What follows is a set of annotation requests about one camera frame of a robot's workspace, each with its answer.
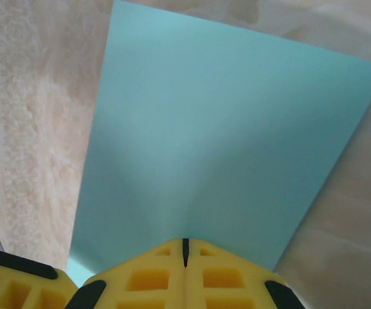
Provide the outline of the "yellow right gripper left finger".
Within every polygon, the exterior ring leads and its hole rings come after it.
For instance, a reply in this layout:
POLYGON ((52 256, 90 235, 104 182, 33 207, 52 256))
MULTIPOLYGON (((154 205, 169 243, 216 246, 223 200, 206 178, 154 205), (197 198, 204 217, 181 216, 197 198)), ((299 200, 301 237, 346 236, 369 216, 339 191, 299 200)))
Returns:
POLYGON ((90 277, 66 308, 184 308, 183 240, 154 249, 90 277))

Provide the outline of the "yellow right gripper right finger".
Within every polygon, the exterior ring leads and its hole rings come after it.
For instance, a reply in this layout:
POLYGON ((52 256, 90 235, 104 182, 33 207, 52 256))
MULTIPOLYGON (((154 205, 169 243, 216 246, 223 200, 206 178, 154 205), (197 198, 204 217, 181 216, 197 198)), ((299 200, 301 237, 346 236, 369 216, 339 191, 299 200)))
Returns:
POLYGON ((188 241, 185 308, 304 308, 278 274, 200 239, 188 241))

